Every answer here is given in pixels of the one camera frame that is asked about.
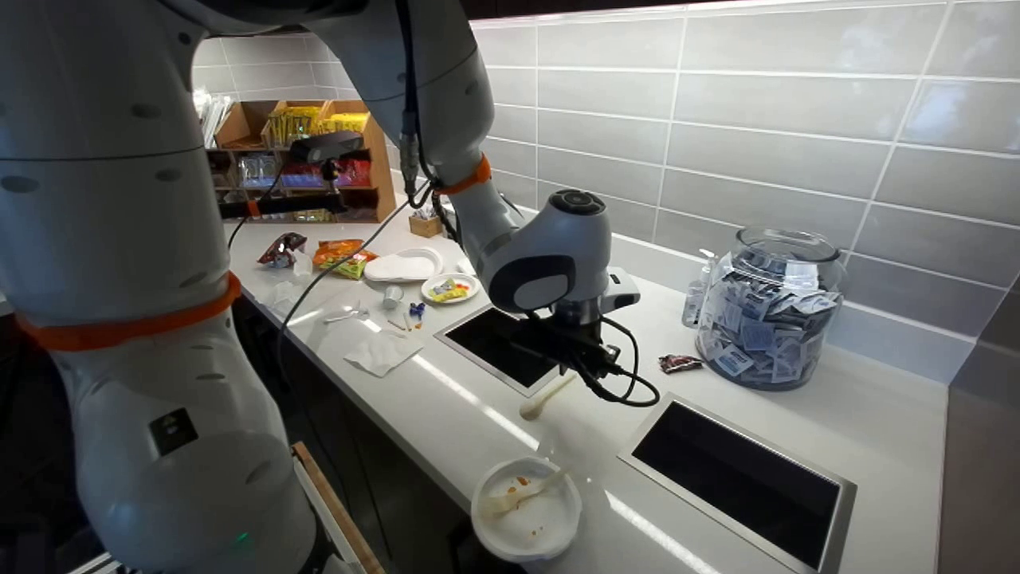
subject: jar lid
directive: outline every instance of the jar lid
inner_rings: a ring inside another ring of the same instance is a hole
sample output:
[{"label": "jar lid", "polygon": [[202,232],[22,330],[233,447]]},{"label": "jar lid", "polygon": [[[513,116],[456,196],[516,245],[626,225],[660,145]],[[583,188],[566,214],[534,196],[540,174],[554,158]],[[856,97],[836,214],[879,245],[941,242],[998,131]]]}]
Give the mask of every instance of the jar lid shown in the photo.
[{"label": "jar lid", "polygon": [[803,261],[836,261],[840,247],[825,242],[821,232],[803,232],[803,229],[763,229],[763,225],[745,225],[737,232],[737,239],[751,247],[764,247],[777,253],[787,259],[803,259]]}]

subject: white countertop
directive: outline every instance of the white countertop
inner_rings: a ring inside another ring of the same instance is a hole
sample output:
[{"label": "white countertop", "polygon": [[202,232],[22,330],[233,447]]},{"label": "white countertop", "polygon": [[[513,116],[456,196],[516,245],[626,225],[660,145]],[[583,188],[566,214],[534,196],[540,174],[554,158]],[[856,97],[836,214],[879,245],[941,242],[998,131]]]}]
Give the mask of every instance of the white countertop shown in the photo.
[{"label": "white countertop", "polygon": [[[309,253],[299,255],[294,270],[260,266],[257,259],[284,229],[306,232]],[[371,229],[367,222],[253,222],[233,245],[233,270],[253,300],[281,320],[312,277],[317,242],[367,237]],[[453,242],[418,239],[405,222],[387,229],[374,253],[408,245],[435,245],[451,261],[458,259]],[[638,333],[641,372],[660,387],[665,397],[693,403],[802,461],[859,483],[843,557],[845,574],[938,572],[947,387],[840,348],[825,348],[818,375],[797,392],[752,392],[707,370],[665,375],[657,357],[693,353],[695,333],[679,321],[683,293],[652,279],[638,279],[638,288],[643,300],[616,313],[616,320]],[[414,361],[387,379],[351,365],[346,350],[378,329],[388,329],[381,300],[362,279],[329,277],[294,315],[294,341],[458,505],[470,505],[488,468],[534,450],[554,454],[578,477],[587,477],[582,539],[548,572],[787,572],[622,459],[652,412],[607,404],[574,383],[529,425],[516,413],[524,394],[512,383],[439,338],[432,338]],[[351,302],[367,305],[371,315],[346,315],[342,305]],[[432,305],[424,330],[439,330],[481,305],[488,305],[485,297],[451,308]]]}]

